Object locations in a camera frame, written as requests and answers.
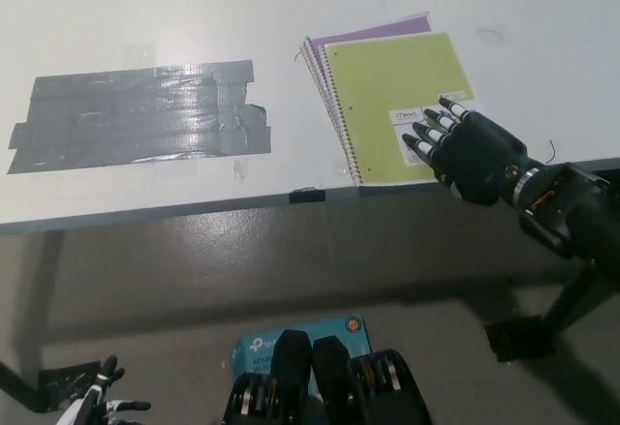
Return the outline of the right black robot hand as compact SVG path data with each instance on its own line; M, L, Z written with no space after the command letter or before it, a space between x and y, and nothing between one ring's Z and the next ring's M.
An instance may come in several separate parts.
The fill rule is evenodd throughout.
M461 199L486 206L511 201L520 176L537 164L526 146L475 110L445 97L439 104L441 111L423 111L425 121L402 136L405 144Z

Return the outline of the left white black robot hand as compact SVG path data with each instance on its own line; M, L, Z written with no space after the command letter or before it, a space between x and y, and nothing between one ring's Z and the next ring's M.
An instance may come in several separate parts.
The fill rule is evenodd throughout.
M74 401L56 421L56 425L122 425L139 424L119 415L123 411L148 411L152 405L140 400L109 400L110 387L125 374L118 367L116 355L110 355L99 368L84 396Z

